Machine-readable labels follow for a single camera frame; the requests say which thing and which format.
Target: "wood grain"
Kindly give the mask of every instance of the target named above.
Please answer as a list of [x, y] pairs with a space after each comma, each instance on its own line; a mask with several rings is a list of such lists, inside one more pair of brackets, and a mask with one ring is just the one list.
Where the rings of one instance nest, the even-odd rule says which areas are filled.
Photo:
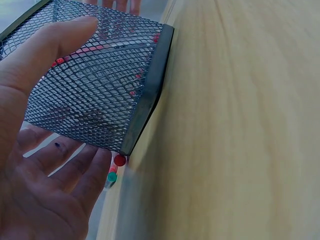
[[317, 0], [169, 1], [165, 85], [105, 239], [320, 239], [319, 12]]

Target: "hand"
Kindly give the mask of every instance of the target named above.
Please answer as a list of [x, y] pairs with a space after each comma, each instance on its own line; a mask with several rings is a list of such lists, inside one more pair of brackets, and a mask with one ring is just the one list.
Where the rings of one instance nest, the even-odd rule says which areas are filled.
[[[85, 4], [97, 5], [98, 0], [82, 0]], [[116, 10], [121, 12], [127, 11], [128, 0], [102, 0], [102, 7], [112, 8], [112, 5], [116, 2]], [[130, 0], [130, 14], [139, 16], [140, 14], [141, 0]]]
[[0, 239], [83, 240], [102, 191], [111, 153], [59, 136], [30, 157], [51, 133], [20, 131], [28, 96], [55, 59], [80, 48], [96, 31], [95, 17], [49, 24], [0, 61]]

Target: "wooden surface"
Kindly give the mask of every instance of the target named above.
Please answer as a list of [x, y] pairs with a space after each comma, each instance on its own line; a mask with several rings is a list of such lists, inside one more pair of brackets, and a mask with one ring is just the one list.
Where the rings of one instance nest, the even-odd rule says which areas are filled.
[[320, 239], [319, 12], [318, 0], [169, 2], [163, 93], [99, 239]]

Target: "black metal mesh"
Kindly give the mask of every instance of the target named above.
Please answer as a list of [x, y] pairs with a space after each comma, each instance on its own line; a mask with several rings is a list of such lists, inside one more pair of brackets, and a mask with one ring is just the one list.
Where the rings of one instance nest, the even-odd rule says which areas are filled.
[[0, 43], [0, 60], [47, 23], [96, 16], [78, 51], [57, 59], [33, 89], [25, 121], [119, 152], [163, 25], [116, 10], [52, 0]]

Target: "mesh pen holder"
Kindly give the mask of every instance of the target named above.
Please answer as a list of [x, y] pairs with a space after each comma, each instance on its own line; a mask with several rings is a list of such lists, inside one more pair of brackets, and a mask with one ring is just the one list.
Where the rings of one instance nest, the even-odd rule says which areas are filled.
[[0, 61], [47, 23], [98, 18], [95, 34], [57, 59], [31, 92], [24, 120], [130, 155], [161, 92], [173, 27], [113, 9], [42, 0], [0, 34]]

